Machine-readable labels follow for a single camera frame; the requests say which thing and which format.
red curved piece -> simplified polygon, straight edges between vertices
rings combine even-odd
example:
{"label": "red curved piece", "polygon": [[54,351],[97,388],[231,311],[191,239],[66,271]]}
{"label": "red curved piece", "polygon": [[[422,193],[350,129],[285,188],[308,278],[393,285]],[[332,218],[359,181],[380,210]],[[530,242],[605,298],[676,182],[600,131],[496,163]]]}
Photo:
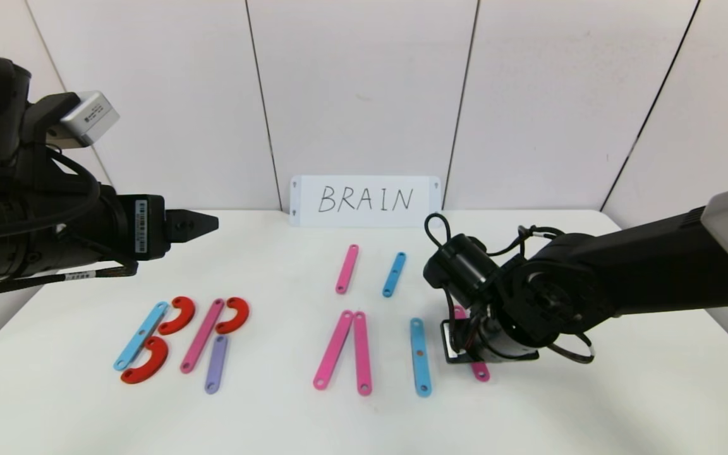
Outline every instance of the red curved piece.
{"label": "red curved piece", "polygon": [[249,318],[249,305],[246,303],[246,300],[240,297],[232,297],[226,302],[226,307],[234,308],[238,313],[232,319],[219,322],[215,325],[215,331],[222,335],[236,331]]}
{"label": "red curved piece", "polygon": [[196,314],[196,303],[193,303],[193,300],[187,297],[179,296],[174,298],[173,308],[179,308],[181,312],[176,319],[159,324],[159,334],[161,335],[174,334],[180,329],[184,329]]}
{"label": "red curved piece", "polygon": [[158,372],[167,360],[167,343],[159,337],[149,337],[145,341],[145,349],[150,351],[150,359],[138,368],[128,368],[119,377],[125,384],[139,384]]}

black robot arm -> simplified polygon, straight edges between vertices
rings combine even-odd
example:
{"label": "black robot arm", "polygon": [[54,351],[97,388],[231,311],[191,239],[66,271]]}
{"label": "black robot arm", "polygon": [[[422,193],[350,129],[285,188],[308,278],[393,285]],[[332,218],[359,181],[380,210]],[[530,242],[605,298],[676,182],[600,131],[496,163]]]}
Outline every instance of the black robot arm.
{"label": "black robot arm", "polygon": [[[442,218],[430,215],[427,225],[434,217]],[[551,241],[526,259],[530,236]],[[491,259],[515,246],[520,253],[504,265]],[[609,317],[728,306],[728,193],[605,236],[520,227],[498,253],[459,234],[424,268],[427,282],[446,292],[452,316],[451,297],[470,310],[468,320],[452,324],[451,316],[441,325],[448,361],[534,360],[538,348],[552,348],[587,363],[554,345],[558,336],[575,334],[590,346],[584,332]]]}
{"label": "black robot arm", "polygon": [[[119,195],[61,147],[92,144],[119,116],[99,92],[27,101],[30,73],[0,58],[0,292],[136,274],[171,243],[217,229],[217,218],[166,210],[153,194]],[[73,173],[61,170],[62,164]],[[116,261],[118,267],[36,276]]]}

sticker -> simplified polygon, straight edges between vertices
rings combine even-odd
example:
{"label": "sticker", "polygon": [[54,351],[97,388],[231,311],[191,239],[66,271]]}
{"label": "sticker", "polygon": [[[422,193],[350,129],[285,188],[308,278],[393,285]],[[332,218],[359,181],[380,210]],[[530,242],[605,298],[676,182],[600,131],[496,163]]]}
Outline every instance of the sticker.
{"label": "sticker", "polygon": [[148,252],[148,201],[139,199],[134,202],[133,211],[133,251]]}

